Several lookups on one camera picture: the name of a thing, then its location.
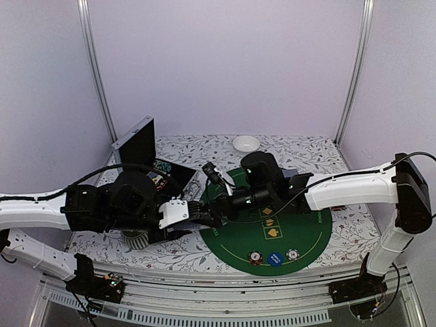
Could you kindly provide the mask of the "red chip stack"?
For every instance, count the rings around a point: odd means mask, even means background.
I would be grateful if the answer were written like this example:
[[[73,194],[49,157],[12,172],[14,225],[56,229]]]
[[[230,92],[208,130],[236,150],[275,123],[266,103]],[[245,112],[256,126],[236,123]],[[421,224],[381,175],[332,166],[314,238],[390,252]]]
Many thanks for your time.
[[[248,261],[254,266],[259,266],[263,262],[263,255],[260,251],[251,251],[248,254]]]

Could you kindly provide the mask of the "blue small blind button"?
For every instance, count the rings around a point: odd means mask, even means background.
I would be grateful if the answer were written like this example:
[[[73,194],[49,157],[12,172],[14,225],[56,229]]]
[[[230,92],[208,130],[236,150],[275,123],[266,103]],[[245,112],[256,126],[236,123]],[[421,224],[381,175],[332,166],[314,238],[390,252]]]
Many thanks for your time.
[[[284,256],[278,252],[269,253],[267,262],[274,267],[281,266],[284,263]]]

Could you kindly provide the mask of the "white chip stack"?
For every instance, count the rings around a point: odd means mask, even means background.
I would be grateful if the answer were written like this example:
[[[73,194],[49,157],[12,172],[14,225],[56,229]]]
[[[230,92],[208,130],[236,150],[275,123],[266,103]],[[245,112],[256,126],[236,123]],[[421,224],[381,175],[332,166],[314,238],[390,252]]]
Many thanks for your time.
[[[290,262],[294,262],[300,258],[300,253],[296,249],[289,249],[286,253],[286,256]]]

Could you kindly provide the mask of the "blue playing card deck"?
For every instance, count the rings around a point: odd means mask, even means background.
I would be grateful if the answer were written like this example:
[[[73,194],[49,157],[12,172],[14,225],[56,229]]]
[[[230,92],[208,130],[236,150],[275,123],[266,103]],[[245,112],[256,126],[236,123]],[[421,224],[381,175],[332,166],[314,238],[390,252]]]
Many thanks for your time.
[[[202,216],[195,219],[187,219],[175,225],[176,230],[197,231],[207,228],[215,228],[216,223],[211,216]]]

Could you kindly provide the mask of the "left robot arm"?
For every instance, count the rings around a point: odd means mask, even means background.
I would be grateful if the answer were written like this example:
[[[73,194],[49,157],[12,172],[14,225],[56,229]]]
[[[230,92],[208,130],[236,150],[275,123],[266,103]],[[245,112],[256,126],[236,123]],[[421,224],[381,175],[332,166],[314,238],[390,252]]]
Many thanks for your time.
[[[103,187],[85,184],[100,168],[64,189],[53,193],[1,196],[1,254],[15,255],[66,282],[74,282],[87,296],[102,288],[93,261],[85,255],[62,252],[27,236],[24,228],[55,228],[73,232],[133,230],[162,232],[192,218],[183,188],[165,172],[161,176],[177,190],[176,197],[159,203],[155,182],[148,176],[152,167],[122,163],[115,182]]]

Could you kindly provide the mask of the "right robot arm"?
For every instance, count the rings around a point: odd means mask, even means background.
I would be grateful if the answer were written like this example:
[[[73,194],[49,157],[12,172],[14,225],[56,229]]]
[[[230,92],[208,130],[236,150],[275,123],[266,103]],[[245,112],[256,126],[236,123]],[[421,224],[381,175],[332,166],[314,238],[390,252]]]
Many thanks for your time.
[[[202,203],[212,227],[202,237],[217,257],[252,275],[285,275],[318,259],[332,236],[334,208],[388,203],[394,206],[392,220],[350,280],[355,295],[366,297],[433,222],[428,185],[403,153],[366,170],[287,177],[272,154],[257,151],[231,172],[232,195],[211,163],[203,170]]]

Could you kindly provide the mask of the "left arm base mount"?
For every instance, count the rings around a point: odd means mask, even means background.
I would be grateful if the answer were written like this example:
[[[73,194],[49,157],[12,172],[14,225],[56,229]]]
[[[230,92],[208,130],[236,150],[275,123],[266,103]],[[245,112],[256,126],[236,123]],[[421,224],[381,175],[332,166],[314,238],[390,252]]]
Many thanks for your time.
[[[93,273],[89,276],[75,276],[65,284],[66,290],[71,293],[116,304],[121,303],[125,290],[123,276],[113,272],[104,277]]]

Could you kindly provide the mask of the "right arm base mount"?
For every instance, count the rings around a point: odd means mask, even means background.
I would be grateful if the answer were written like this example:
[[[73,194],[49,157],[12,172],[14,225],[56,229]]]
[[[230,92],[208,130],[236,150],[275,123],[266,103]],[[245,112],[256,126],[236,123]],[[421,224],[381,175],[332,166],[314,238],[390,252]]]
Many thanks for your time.
[[[359,300],[387,291],[384,276],[361,273],[357,277],[328,284],[328,293],[334,304]]]

